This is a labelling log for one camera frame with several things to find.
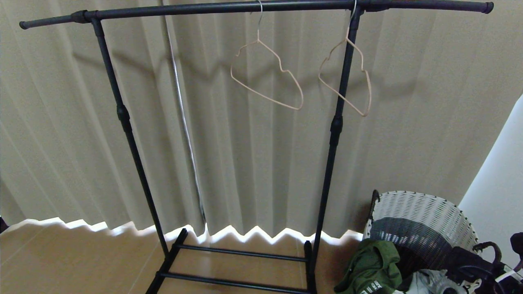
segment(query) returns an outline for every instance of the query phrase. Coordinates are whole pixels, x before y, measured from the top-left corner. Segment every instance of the dark fabric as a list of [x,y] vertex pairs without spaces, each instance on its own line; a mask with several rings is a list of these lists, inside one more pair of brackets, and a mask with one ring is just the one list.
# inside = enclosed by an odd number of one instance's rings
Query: dark fabric
[[428,226],[401,218],[383,218],[372,223],[370,239],[391,241],[401,261],[398,268],[406,277],[423,269],[443,269],[445,257],[452,246]]
[[343,280],[334,287],[342,294],[391,294],[402,282],[396,266],[400,256],[392,242],[365,239],[350,259]]

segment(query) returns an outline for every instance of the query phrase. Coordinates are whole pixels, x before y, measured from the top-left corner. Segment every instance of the pile of clothes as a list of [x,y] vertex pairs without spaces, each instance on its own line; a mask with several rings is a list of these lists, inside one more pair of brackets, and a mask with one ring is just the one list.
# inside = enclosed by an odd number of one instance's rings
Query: pile of clothes
[[390,241],[365,239],[352,256],[343,280],[334,287],[341,294],[467,294],[466,287],[445,271],[422,269],[403,279],[396,263],[400,256]]

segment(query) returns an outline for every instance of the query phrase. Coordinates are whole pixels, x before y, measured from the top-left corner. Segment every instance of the green clothing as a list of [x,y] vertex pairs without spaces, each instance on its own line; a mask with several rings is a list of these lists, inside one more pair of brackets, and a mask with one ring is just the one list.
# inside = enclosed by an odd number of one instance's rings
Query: green clothing
[[396,266],[399,261],[394,243],[365,239],[358,245],[343,280],[334,291],[342,294],[391,294],[402,282]]

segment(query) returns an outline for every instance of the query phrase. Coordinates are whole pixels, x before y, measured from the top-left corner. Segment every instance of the tiled floor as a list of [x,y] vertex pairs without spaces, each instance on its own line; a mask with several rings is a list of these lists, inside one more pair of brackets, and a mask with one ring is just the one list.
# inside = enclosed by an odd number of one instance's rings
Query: tiled floor
[[[357,236],[348,232],[339,243],[322,241],[316,268],[319,293],[333,293],[358,244]],[[185,244],[198,244],[196,236],[190,232]],[[208,246],[209,241],[201,245]],[[271,245],[258,233],[245,243],[229,233],[210,246],[303,256],[302,241],[289,235]],[[129,225],[114,235],[107,229],[94,232],[85,225],[69,229],[63,223],[27,222],[0,235],[0,250],[2,294],[145,293],[163,261],[156,233],[138,234]],[[303,263],[266,258],[182,250],[171,271],[305,287]],[[268,292],[166,279],[158,293]]]

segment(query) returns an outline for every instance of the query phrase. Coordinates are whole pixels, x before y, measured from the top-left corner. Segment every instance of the laundry basket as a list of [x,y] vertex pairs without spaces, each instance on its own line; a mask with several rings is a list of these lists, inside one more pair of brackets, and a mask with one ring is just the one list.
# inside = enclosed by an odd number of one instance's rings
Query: laundry basket
[[403,277],[423,269],[442,269],[453,247],[468,251],[478,238],[472,224],[451,202],[409,191],[374,190],[363,238],[391,241],[400,254]]

